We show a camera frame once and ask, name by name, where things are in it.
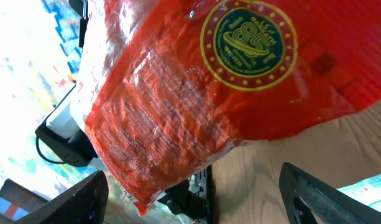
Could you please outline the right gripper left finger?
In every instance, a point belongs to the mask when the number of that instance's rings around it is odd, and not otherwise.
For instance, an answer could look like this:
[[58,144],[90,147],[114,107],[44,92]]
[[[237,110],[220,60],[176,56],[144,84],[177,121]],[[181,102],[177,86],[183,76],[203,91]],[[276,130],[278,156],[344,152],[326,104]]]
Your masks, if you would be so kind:
[[98,170],[14,224],[102,224],[108,182]]

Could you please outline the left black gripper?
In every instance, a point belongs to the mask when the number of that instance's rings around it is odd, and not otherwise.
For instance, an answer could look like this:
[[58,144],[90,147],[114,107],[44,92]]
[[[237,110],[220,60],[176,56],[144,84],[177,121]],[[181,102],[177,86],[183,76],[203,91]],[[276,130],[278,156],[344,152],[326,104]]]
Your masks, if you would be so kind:
[[213,224],[212,166],[167,189],[158,202],[193,223]]

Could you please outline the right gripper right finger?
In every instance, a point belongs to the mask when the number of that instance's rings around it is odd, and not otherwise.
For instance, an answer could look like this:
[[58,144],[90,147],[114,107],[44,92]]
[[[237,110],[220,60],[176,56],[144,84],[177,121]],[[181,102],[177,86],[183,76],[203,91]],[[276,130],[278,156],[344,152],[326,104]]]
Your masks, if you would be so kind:
[[280,193],[291,224],[381,223],[381,212],[331,187],[289,162],[282,164]]

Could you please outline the red snack packet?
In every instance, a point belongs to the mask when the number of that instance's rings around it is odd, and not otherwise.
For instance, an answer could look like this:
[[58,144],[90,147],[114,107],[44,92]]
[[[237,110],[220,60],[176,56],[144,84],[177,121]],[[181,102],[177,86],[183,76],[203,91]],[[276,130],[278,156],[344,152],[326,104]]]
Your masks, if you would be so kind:
[[140,215],[238,146],[381,99],[381,0],[89,1],[71,115]]

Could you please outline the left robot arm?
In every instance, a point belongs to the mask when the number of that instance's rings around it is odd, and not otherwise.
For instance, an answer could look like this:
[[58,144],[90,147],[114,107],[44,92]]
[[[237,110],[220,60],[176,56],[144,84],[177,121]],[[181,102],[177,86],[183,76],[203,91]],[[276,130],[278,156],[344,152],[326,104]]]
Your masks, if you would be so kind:
[[78,81],[36,129],[61,163],[97,157],[140,214],[154,202],[192,219],[210,203],[189,177],[230,137],[216,104],[214,32],[227,1],[71,1],[81,16]]

